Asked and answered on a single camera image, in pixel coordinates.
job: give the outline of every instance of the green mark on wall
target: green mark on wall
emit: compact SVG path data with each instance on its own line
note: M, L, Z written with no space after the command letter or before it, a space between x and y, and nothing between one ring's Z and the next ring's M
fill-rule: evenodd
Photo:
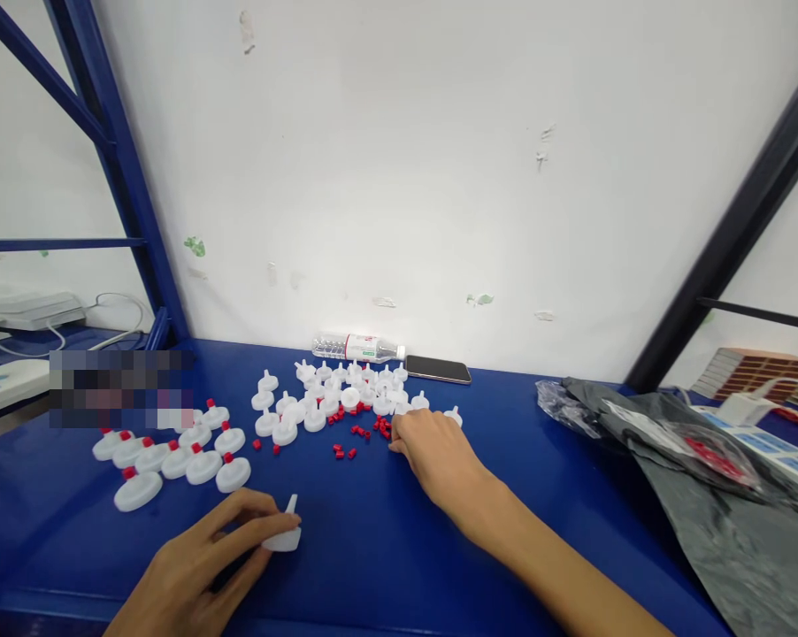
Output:
M204 242L198 237L187 237L184 245L190 248L197 257L204 256Z

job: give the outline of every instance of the water bottle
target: water bottle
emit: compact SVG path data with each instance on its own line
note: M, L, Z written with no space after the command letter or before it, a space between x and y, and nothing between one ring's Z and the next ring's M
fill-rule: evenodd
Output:
M311 351L323 358L345 358L346 360L386 363L388 360L404 360L405 346L394 345L376 336L320 332L313 339Z

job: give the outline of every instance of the bottle label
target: bottle label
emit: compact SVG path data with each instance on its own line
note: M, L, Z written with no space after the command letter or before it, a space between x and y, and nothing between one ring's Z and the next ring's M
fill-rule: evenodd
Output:
M375 336L350 334L346 339L346 360L374 361L378 341Z

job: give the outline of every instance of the left hand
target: left hand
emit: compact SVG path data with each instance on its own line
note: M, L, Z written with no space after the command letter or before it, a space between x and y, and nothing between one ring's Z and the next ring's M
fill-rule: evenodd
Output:
M235 531L221 531L231 522ZM281 513L270 495L242 488L178 537L151 560L134 592L104 637L189 637L219 635L242 598L269 563L263 540L292 531L299 516ZM226 566L259 547L218 593L208 587Z

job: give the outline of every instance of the blue metal pole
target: blue metal pole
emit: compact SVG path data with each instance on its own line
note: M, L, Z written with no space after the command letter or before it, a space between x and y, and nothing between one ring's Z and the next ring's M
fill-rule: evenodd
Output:
M98 148L105 154L113 152L113 142L104 134L101 125L74 94L54 67L27 38L19 26L12 21L0 5L0 41L33 75L51 97L63 108L74 123L81 127Z
M134 259L152 308L166 307L176 338L187 339L187 317L92 4L89 0L45 2L79 93L116 142L115 154L104 155L102 165L126 234L141 235L148 243L146 249L134 250Z
M0 239L0 252L28 252L30 250L136 248L145 239Z
M151 326L149 340L145 343L145 349L160 349L160 344L165 342L166 336L169 334L169 328L169 310L162 307L157 310L157 314L154 317L154 324Z

